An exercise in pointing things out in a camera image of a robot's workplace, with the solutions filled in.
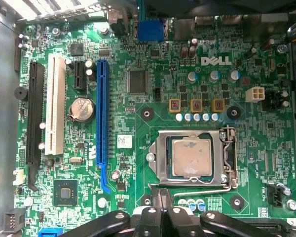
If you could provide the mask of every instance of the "expansion slot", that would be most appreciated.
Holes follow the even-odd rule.
[[[26,139],[26,159],[29,166],[28,185],[34,192],[38,188],[34,185],[36,173],[40,165],[41,151],[38,144],[41,142],[41,129],[43,111],[43,85],[45,67],[37,62],[30,63],[29,78],[29,104],[28,104],[28,124]]]
[[[98,60],[96,101],[96,165],[101,169],[101,187],[106,193],[110,193],[107,187],[109,63],[106,60]]]
[[[64,153],[65,124],[65,59],[59,55],[48,57],[45,155]]]

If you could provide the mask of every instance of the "integrated circuit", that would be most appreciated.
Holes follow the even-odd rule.
[[[54,206],[76,206],[77,202],[77,180],[54,180]]]
[[[100,57],[109,57],[110,56],[110,49],[109,48],[99,49],[99,56]]]
[[[147,71],[144,69],[132,69],[128,71],[127,92],[144,94],[147,92]]]
[[[82,43],[73,43],[70,47],[71,56],[83,56],[84,46]]]
[[[192,99],[191,100],[191,111],[192,111],[192,113],[203,112],[202,99]]]
[[[179,113],[181,111],[181,100],[180,99],[170,99],[169,100],[169,112]]]

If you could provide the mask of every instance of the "electrolytic capacitor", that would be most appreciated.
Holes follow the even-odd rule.
[[[275,44],[275,40],[270,38],[267,41],[265,41],[261,46],[260,49],[262,51],[267,51],[268,49],[270,49],[273,45]]]
[[[191,46],[188,49],[188,57],[189,58],[195,58],[195,55],[196,55],[196,47],[195,46]]]
[[[240,72],[238,70],[234,70],[229,74],[228,79],[231,83],[235,83],[240,79],[240,77],[241,77]]]
[[[198,45],[198,39],[197,39],[197,38],[193,38],[193,39],[191,39],[191,44],[190,44],[190,46],[195,46],[195,47],[197,47],[197,45]]]
[[[257,53],[257,49],[254,48],[254,47],[252,47],[252,48],[250,48],[250,50],[248,50],[248,51],[243,55],[243,57],[244,57],[245,59],[250,59],[250,58],[252,58],[256,53]]]
[[[25,36],[23,34],[19,34],[19,39],[23,40],[24,42],[27,42],[30,40],[30,37]]]
[[[19,44],[18,47],[24,51],[29,49],[29,45],[28,44]]]
[[[87,61],[85,61],[84,65],[88,69],[94,68],[94,62],[91,59],[88,59]]]
[[[65,64],[70,68],[70,69],[74,69],[74,63],[71,59],[67,58],[65,59]]]
[[[188,47],[183,46],[180,51],[180,57],[182,59],[185,59],[185,58],[187,58],[187,54],[188,54]]]
[[[85,73],[90,78],[90,80],[95,80],[95,73],[92,69],[87,69]]]

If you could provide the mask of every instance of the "screw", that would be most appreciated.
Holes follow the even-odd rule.
[[[181,211],[181,210],[180,210],[179,208],[177,208],[177,207],[173,208],[172,210],[173,210],[174,213],[179,213],[179,212]]]
[[[153,161],[154,161],[154,154],[153,154],[153,153],[148,153],[148,154],[146,155],[146,160],[147,160],[148,162],[153,162]]]
[[[215,214],[214,213],[207,213],[206,217],[209,219],[214,219],[215,218]]]
[[[115,216],[115,218],[117,218],[117,219],[122,219],[122,218],[124,218],[125,216],[122,214],[122,213],[118,213],[116,216]]]
[[[225,141],[227,139],[227,134],[226,132],[220,132],[219,133],[219,138],[222,140],[222,141]]]
[[[287,207],[292,210],[292,211],[295,211],[296,210],[296,201],[294,200],[288,200],[287,201]]]
[[[228,182],[228,177],[227,177],[227,175],[222,174],[222,175],[221,175],[221,183],[222,183],[222,184],[225,184],[225,183],[227,183],[227,182]]]
[[[155,212],[156,212],[156,209],[154,209],[154,208],[149,208],[148,212],[149,212],[149,213],[155,213]]]

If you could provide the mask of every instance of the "white label sticker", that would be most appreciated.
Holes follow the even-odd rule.
[[[117,136],[117,148],[133,148],[133,136],[132,135],[118,135]]]
[[[287,218],[287,223],[291,226],[296,226],[296,218]]]

